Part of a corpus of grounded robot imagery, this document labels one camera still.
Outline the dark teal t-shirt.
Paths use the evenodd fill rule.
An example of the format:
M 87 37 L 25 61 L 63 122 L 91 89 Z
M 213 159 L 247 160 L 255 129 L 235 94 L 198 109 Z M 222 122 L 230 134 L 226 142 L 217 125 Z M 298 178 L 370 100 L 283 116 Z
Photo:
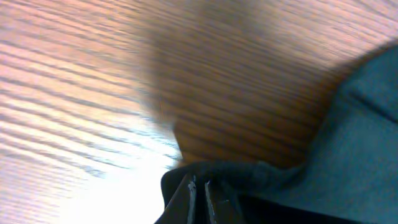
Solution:
M 207 223 L 208 181 L 246 223 L 396 223 L 397 47 L 340 85 L 302 165 L 208 161 L 163 177 L 179 183 L 186 174 L 196 178 L 194 223 Z

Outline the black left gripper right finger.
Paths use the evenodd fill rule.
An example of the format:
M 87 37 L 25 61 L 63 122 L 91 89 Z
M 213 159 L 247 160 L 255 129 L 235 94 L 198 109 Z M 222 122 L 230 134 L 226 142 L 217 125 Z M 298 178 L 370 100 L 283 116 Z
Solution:
M 246 224 L 233 208 L 230 199 L 219 183 L 205 184 L 206 217 L 209 224 Z

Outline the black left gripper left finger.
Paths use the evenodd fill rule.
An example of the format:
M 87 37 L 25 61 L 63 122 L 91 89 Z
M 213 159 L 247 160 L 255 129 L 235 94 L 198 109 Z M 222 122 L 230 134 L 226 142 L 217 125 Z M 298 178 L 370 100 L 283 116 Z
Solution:
M 186 174 L 179 183 L 166 183 L 162 178 L 165 208 L 155 224 L 194 224 L 196 212 L 196 178 Z

